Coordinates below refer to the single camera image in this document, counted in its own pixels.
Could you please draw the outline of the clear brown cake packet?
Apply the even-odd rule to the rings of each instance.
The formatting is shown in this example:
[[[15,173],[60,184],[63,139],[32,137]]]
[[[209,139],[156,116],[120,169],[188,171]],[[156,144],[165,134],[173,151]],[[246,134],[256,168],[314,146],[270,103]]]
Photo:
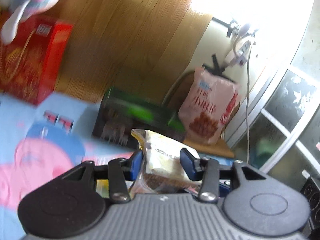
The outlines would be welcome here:
[[[139,142],[143,161],[130,194],[176,193],[180,190],[198,192],[200,181],[191,181],[180,164],[180,150],[186,148],[195,158],[198,152],[169,137],[146,129],[132,129],[131,135]]]

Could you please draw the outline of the brown wooden chair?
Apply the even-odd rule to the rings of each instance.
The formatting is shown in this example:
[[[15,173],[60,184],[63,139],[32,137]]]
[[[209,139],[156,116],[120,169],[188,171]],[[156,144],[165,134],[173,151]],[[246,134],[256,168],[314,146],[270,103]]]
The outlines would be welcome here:
[[[238,91],[239,86],[231,80],[198,68],[184,73],[162,104],[178,111],[186,145],[202,153],[234,158],[222,133],[239,109]]]

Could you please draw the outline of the black cardboard box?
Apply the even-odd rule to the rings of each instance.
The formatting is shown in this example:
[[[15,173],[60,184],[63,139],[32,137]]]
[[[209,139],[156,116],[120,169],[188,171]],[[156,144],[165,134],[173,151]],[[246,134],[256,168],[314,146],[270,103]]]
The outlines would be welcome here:
[[[184,127],[175,111],[111,87],[99,107],[92,135],[109,143],[137,148],[132,129],[146,129],[182,142]]]

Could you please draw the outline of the pink twisted-dough snack bag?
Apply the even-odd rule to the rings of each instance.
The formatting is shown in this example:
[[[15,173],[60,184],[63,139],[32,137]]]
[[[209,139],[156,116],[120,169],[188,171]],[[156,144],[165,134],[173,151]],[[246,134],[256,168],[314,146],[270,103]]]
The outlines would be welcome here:
[[[239,100],[237,83],[204,67],[196,68],[193,84],[178,111],[187,137],[199,144],[216,143]]]

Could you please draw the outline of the sliding glass door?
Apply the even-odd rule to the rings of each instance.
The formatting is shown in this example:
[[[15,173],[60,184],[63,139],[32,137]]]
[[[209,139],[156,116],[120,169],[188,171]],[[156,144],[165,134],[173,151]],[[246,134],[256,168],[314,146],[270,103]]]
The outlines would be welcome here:
[[[258,0],[250,22],[256,45],[244,68],[249,97],[225,138],[235,159],[294,187],[319,172],[301,137],[319,108],[319,82],[297,53],[317,0]]]

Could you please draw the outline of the Peppa Pig bed sheet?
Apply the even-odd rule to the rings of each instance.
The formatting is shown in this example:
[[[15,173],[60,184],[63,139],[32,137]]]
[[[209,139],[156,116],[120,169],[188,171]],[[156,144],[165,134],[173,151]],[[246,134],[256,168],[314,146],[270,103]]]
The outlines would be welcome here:
[[[92,137],[95,103],[59,93],[38,106],[1,94],[1,239],[20,239],[20,200],[84,160],[128,158],[127,148]]]

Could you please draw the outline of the black speaker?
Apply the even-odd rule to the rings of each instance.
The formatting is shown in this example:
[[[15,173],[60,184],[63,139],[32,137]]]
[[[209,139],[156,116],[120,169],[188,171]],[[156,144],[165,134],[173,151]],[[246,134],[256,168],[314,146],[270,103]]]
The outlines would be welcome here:
[[[310,225],[312,230],[319,231],[319,178],[307,179],[300,191],[308,200],[310,205]]]

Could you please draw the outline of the white power strip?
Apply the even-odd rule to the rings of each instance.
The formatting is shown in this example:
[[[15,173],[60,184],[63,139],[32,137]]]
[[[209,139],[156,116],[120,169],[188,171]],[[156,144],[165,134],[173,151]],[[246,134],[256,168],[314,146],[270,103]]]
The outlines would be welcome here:
[[[251,28],[249,24],[236,27],[232,48],[223,60],[223,67],[244,66],[249,61],[249,55],[254,45],[256,45],[255,34],[257,30]]]

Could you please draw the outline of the red gift box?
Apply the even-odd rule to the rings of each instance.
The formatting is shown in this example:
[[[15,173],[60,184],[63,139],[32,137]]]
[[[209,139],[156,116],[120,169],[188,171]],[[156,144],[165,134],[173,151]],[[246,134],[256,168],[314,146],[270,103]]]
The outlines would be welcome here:
[[[19,24],[15,39],[1,45],[1,90],[39,105],[54,90],[72,24],[43,15]]]

